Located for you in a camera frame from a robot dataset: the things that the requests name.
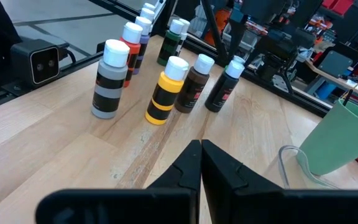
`blue object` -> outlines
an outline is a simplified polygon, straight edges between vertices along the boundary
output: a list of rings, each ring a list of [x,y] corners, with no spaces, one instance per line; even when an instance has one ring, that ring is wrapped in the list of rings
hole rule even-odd
[[[324,82],[321,87],[317,90],[317,95],[320,99],[326,100],[327,97],[336,89],[336,85]]]

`paint bottle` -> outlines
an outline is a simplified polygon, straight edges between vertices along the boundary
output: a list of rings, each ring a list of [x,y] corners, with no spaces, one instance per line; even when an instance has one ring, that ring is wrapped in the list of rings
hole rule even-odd
[[[180,57],[171,56],[167,67],[160,74],[153,97],[147,108],[146,120],[155,125],[167,122],[173,108],[175,98],[183,86],[183,77],[189,69],[189,64]]]
[[[143,28],[133,22],[127,22],[124,26],[124,32],[122,33],[122,37],[119,39],[128,45],[130,48],[127,65],[128,72],[127,77],[125,78],[124,87],[129,86],[129,82],[131,81],[132,74],[135,69],[135,64],[137,60],[137,56],[140,52],[140,37],[142,36]]]
[[[241,65],[243,65],[243,64],[246,63],[246,61],[245,61],[242,57],[236,56],[236,55],[233,56],[233,61],[238,62],[238,63],[240,63]]]
[[[157,63],[166,66],[169,57],[175,54],[180,41],[180,33],[184,24],[177,19],[172,20],[169,30],[165,34],[161,50],[158,55]]]
[[[187,30],[189,29],[190,26],[190,22],[187,21],[186,19],[179,19],[180,22],[182,22],[184,24],[183,28],[181,29],[181,33],[180,33],[180,41],[177,47],[177,50],[174,54],[174,56],[178,56],[180,54],[181,48],[183,47],[183,43],[185,42],[186,38],[187,38]]]
[[[129,47],[119,40],[107,40],[103,58],[99,61],[96,86],[92,101],[92,113],[98,118],[115,117],[127,76]]]
[[[200,54],[194,67],[189,69],[189,73],[180,90],[175,108],[182,113],[190,113],[197,103],[206,82],[209,79],[209,72],[215,61],[205,54]]]
[[[142,10],[140,11],[140,17],[144,17],[144,18],[152,21],[152,25],[150,26],[149,34],[152,32],[152,29],[153,29],[154,15],[155,15],[154,11],[151,10],[150,8],[143,7]]]
[[[151,10],[151,11],[155,11],[155,6],[153,6],[152,4],[150,4],[150,3],[145,3],[144,5],[143,5],[143,8],[146,8],[146,9],[149,9],[149,10]]]
[[[212,112],[219,112],[221,110],[223,104],[239,82],[239,77],[244,69],[245,67],[242,64],[234,60],[230,62],[226,71],[219,77],[205,101],[205,107],[207,107],[207,109]]]
[[[133,75],[139,74],[140,66],[142,65],[143,56],[146,52],[147,44],[150,40],[149,30],[152,22],[144,17],[136,17],[135,23],[143,28],[142,36],[140,37],[140,50],[136,59],[135,69]]]

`purple paint bottle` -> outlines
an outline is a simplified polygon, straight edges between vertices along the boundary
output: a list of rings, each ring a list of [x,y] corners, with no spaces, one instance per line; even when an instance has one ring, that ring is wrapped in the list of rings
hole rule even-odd
[[[144,53],[146,52],[147,44],[150,40],[150,27],[152,25],[152,22],[144,17],[136,17],[135,23],[137,25],[140,25],[143,28],[142,36],[140,37],[140,51],[139,55],[137,56],[134,73],[133,75],[139,74],[140,66],[142,65]]]

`floor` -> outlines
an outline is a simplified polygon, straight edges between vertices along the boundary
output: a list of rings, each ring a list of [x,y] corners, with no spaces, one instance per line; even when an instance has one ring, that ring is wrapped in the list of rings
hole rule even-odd
[[[1,0],[19,35],[54,44],[68,42],[77,60],[96,53],[96,45],[118,39],[126,19],[88,0]],[[134,9],[155,0],[121,0]],[[71,63],[70,58],[60,66]]]

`mint green container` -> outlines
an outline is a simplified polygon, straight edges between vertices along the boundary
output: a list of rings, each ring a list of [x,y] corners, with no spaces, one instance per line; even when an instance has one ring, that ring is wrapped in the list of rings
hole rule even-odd
[[[300,149],[306,154],[310,171],[328,174],[358,158],[358,106],[338,101],[310,133]],[[298,162],[304,162],[298,156]]]

